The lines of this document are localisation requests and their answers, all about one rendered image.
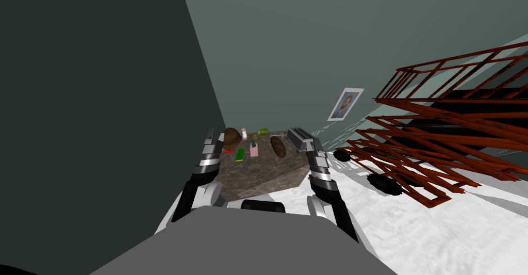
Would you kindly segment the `brown marble table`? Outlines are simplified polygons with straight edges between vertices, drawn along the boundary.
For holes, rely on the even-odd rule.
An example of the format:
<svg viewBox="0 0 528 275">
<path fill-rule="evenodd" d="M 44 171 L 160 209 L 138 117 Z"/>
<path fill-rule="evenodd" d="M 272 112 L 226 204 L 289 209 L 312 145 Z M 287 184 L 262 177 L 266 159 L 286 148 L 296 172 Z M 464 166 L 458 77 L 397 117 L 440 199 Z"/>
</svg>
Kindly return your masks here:
<svg viewBox="0 0 528 275">
<path fill-rule="evenodd" d="M 280 137 L 287 150 L 285 158 L 274 153 L 270 144 L 271 136 Z M 307 157 L 291 144 L 287 131 L 260 136 L 258 157 L 250 157 L 250 144 L 249 140 L 243 140 L 233 153 L 220 156 L 221 167 L 216 181 L 222 184 L 220 195 L 226 202 L 299 187 L 307 177 Z M 244 160 L 235 162 L 239 149 L 245 149 Z"/>
</svg>

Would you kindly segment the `long brown bread loaf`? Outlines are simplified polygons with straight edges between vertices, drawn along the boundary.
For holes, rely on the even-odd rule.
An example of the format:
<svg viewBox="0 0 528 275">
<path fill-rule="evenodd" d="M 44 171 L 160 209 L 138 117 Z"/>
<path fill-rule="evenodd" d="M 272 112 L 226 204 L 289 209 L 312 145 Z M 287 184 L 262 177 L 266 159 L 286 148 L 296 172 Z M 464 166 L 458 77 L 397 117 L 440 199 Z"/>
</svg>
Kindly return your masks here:
<svg viewBox="0 0 528 275">
<path fill-rule="evenodd" d="M 285 158 L 287 155 L 287 150 L 283 142 L 281 141 L 280 137 L 278 136 L 271 136 L 270 137 L 270 144 L 274 151 L 274 153 L 280 157 Z"/>
</svg>

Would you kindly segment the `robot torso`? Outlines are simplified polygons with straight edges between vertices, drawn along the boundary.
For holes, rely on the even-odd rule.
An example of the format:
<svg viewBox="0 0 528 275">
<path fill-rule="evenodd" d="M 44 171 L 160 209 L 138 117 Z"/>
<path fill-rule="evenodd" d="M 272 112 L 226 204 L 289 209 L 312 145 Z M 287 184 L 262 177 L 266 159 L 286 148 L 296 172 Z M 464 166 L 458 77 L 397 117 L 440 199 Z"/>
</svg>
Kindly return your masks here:
<svg viewBox="0 0 528 275">
<path fill-rule="evenodd" d="M 204 206 L 90 275 L 397 275 L 328 219 Z"/>
</svg>

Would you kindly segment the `red-brown metal rack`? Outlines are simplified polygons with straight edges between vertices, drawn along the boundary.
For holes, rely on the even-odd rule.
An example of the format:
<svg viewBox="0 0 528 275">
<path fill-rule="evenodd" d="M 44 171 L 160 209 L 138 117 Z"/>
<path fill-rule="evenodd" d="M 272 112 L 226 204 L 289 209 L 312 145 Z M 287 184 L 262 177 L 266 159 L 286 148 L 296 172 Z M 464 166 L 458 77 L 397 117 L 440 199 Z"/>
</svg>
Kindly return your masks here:
<svg viewBox="0 0 528 275">
<path fill-rule="evenodd" d="M 390 113 L 337 148 L 339 161 L 370 168 L 384 193 L 405 193 L 425 207 L 479 184 L 476 172 L 519 181 L 528 167 L 491 150 L 528 153 L 528 40 L 397 69 L 375 98 Z"/>
</svg>

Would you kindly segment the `framed portrait picture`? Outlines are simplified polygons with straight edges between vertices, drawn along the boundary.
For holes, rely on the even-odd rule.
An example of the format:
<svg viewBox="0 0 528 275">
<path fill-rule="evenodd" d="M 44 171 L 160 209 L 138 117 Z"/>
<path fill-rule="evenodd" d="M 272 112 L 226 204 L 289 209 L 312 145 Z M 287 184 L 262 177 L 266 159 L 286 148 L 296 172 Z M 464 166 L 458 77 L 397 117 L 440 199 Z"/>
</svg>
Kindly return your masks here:
<svg viewBox="0 0 528 275">
<path fill-rule="evenodd" d="M 363 88 L 344 88 L 327 121 L 344 121 L 364 90 Z"/>
</svg>

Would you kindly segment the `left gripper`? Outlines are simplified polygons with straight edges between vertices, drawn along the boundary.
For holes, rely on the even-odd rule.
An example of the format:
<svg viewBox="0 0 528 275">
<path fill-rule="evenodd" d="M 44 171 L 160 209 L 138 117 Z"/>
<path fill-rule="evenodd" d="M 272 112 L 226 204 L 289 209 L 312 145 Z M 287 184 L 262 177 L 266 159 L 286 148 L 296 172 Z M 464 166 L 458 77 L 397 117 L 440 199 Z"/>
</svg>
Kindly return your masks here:
<svg viewBox="0 0 528 275">
<path fill-rule="evenodd" d="M 224 133 L 221 133 L 216 140 L 216 128 L 211 127 L 205 138 L 202 150 L 201 161 L 218 161 L 224 146 Z"/>
</svg>

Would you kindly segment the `round brown bread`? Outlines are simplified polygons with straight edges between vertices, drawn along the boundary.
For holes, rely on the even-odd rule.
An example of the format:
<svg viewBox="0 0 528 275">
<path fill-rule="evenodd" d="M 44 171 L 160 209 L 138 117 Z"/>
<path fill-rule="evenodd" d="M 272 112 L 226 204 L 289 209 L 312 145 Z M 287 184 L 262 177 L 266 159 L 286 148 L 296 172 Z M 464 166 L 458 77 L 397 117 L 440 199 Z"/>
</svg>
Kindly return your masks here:
<svg viewBox="0 0 528 275">
<path fill-rule="evenodd" d="M 242 140 L 242 136 L 235 128 L 228 127 L 224 130 L 224 146 L 226 151 L 236 148 Z"/>
</svg>

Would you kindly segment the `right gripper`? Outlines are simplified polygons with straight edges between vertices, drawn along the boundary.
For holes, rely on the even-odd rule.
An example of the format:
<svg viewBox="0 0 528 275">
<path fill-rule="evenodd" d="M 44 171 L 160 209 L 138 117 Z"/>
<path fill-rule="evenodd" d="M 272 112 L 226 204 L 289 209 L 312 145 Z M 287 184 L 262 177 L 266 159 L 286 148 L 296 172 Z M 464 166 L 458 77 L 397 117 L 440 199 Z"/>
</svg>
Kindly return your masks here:
<svg viewBox="0 0 528 275">
<path fill-rule="evenodd" d="M 328 169 L 327 153 L 317 137 L 305 143 L 306 157 L 312 171 L 323 171 Z"/>
</svg>

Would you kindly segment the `grey toaster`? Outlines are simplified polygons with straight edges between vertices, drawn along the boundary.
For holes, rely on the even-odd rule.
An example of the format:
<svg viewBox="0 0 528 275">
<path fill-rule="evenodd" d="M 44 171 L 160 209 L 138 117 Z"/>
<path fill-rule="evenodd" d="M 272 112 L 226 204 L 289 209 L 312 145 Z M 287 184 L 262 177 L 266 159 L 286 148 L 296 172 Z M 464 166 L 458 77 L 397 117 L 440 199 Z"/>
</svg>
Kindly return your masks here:
<svg viewBox="0 0 528 275">
<path fill-rule="evenodd" d="M 305 152 L 305 143 L 312 141 L 313 135 L 300 127 L 291 127 L 287 131 L 288 140 L 299 152 Z"/>
</svg>

